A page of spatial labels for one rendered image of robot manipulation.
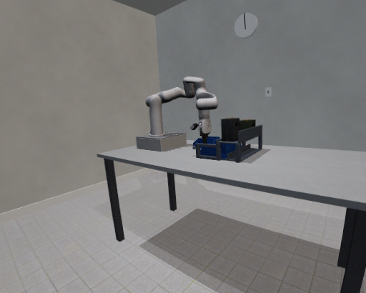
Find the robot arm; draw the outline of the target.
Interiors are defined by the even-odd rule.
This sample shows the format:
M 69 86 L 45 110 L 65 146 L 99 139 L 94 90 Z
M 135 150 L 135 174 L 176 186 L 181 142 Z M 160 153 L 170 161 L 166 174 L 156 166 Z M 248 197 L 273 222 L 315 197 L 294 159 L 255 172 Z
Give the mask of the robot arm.
M 209 119 L 209 110 L 216 109 L 218 101 L 215 95 L 206 92 L 205 82 L 202 78 L 188 76 L 183 78 L 184 90 L 175 87 L 167 91 L 148 96 L 146 105 L 149 103 L 149 117 L 152 136 L 164 136 L 162 125 L 162 104 L 170 102 L 179 97 L 193 98 L 196 95 L 196 107 L 199 112 L 199 119 Z M 211 99 L 213 98 L 213 99 Z M 162 102 L 165 101 L 165 102 Z M 199 110 L 206 109 L 206 110 Z M 203 115 L 205 114 L 205 116 Z

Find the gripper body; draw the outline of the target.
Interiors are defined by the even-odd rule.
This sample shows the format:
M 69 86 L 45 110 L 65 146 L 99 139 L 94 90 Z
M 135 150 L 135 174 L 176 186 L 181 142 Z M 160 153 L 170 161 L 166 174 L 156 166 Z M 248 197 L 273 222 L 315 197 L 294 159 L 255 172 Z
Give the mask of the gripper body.
M 208 134 L 211 133 L 211 122 L 210 119 L 199 119 L 199 133 L 202 128 L 202 133 Z

